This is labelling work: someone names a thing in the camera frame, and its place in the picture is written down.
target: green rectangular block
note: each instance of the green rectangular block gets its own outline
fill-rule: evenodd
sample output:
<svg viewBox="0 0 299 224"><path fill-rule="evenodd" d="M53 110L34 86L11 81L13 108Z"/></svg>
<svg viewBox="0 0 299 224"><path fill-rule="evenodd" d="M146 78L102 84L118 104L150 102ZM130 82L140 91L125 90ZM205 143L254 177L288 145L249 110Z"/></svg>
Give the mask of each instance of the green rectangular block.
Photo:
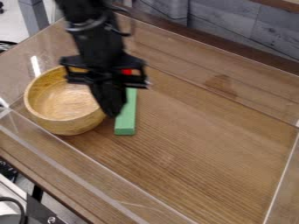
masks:
<svg viewBox="0 0 299 224"><path fill-rule="evenodd" d="M117 136L132 136L136 133L136 89L128 88L125 94L126 104L116 117L114 134Z"/></svg>

